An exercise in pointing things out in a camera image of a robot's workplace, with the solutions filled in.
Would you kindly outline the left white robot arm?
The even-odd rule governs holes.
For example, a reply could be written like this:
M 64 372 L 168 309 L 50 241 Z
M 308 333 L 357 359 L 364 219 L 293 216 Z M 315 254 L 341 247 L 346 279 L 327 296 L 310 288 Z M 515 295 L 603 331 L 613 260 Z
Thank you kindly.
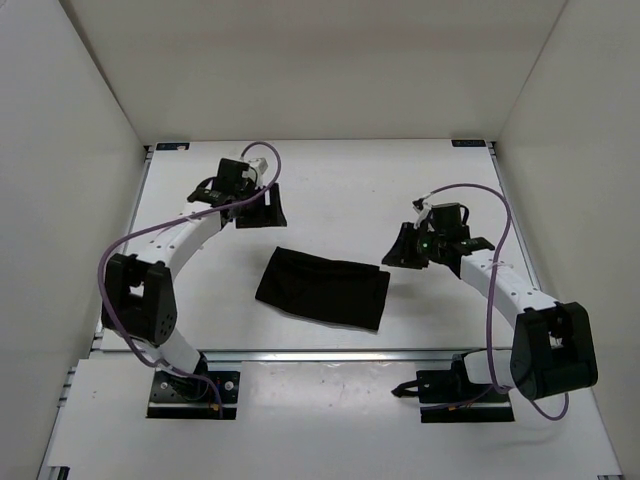
M 287 224 L 279 185 L 263 181 L 267 170 L 264 158 L 221 159 L 216 175 L 196 186 L 176 220 L 143 247 L 106 261 L 104 287 L 110 304 L 103 307 L 103 325 L 174 375 L 174 385 L 185 397 L 203 395 L 209 373 L 201 353 L 177 328 L 175 280 L 226 225 L 241 229 Z

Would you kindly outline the black skirt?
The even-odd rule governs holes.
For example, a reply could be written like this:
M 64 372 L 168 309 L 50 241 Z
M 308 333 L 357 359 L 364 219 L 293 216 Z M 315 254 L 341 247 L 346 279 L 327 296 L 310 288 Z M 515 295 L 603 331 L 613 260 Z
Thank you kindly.
M 255 299 L 294 316 L 376 332 L 389 282 L 390 273 L 375 265 L 278 247 Z

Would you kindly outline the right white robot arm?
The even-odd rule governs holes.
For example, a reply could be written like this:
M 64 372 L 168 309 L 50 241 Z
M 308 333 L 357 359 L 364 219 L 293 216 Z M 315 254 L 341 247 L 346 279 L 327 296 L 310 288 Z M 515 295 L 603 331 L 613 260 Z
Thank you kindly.
M 466 206 L 445 203 L 419 212 L 418 221 L 402 224 L 383 264 L 416 270 L 432 263 L 446 266 L 513 329 L 510 349 L 487 346 L 453 360 L 448 376 L 453 396 L 471 400 L 497 383 L 538 400 L 597 383 L 589 316 L 582 305 L 560 302 L 497 260 L 488 240 L 471 236 Z

